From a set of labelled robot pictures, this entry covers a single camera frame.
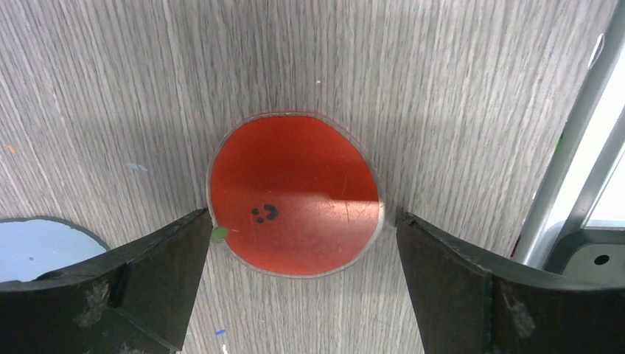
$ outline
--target metal frame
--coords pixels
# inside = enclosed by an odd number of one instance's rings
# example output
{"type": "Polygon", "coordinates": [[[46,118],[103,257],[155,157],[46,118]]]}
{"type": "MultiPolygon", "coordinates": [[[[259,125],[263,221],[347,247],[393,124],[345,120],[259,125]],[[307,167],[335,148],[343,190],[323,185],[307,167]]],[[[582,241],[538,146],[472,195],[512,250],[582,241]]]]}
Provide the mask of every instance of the metal frame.
{"type": "Polygon", "coordinates": [[[519,263],[542,268],[562,233],[575,231],[584,224],[610,176],[617,159],[615,151],[621,151],[615,147],[621,147],[625,139],[625,133],[621,131],[625,125],[622,106],[618,118],[618,112],[606,114],[606,101],[608,96],[623,97],[615,88],[618,78],[613,77],[615,69],[625,77],[625,55],[621,55],[625,43],[623,18],[625,1],[621,0],[602,35],[601,52],[593,53],[588,75],[562,132],[558,149],[521,230],[512,257],[519,263]]]}

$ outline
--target red sticker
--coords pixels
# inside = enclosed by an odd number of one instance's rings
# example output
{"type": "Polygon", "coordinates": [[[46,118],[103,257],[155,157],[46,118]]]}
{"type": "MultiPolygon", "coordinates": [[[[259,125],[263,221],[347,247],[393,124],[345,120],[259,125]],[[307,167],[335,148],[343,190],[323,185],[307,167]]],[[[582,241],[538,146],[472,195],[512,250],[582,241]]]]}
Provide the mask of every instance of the red sticker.
{"type": "Polygon", "coordinates": [[[313,117],[266,117],[233,132],[215,158],[210,198],[226,242],[250,265],[312,276],[348,265],[382,210],[357,148],[313,117]]]}

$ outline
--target red circle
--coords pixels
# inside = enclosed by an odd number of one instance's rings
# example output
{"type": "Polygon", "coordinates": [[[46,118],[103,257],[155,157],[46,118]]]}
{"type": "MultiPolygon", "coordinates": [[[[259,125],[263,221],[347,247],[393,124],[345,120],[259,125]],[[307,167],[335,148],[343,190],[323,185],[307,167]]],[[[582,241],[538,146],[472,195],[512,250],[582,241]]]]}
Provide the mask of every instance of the red circle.
{"type": "Polygon", "coordinates": [[[346,266],[373,238],[381,213],[365,159],[313,117],[241,126],[214,160],[210,193],[217,224],[231,230],[230,249],[254,267],[285,275],[346,266]]]}

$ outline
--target round red object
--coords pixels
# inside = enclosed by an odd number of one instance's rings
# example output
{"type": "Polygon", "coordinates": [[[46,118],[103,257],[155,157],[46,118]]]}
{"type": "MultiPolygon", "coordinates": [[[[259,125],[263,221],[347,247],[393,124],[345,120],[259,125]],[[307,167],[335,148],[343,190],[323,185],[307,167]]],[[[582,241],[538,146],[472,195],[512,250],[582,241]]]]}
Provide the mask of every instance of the round red object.
{"type": "Polygon", "coordinates": [[[217,225],[263,271],[315,276],[356,260],[381,224],[375,179],[345,136],[314,117],[252,120],[217,154],[210,177],[217,225]]]}

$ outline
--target wood grain surface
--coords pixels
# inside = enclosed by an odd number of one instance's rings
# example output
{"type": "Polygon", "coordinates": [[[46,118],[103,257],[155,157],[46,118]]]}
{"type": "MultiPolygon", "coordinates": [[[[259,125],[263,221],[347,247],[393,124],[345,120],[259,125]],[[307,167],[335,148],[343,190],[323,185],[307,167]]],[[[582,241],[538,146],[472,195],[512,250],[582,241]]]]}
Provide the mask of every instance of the wood grain surface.
{"type": "Polygon", "coordinates": [[[420,353],[397,210],[508,254],[614,4],[2,1],[0,216],[120,246],[206,205],[209,162],[243,119],[317,111],[371,160],[383,235],[316,280],[212,245],[184,350],[420,353]]]}

